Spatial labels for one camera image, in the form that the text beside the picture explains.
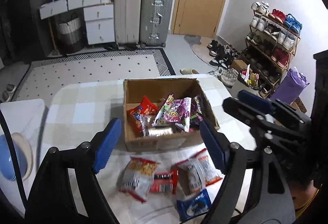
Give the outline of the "person's right hand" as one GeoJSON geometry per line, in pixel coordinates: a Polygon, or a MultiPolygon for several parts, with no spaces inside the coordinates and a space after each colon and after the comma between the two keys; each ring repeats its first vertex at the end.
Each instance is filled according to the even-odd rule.
{"type": "Polygon", "coordinates": [[[288,186],[295,210],[303,208],[307,205],[312,198],[315,197],[315,194],[318,191],[318,189],[314,186],[314,181],[309,182],[307,185],[302,185],[297,182],[289,182],[288,186]]]}

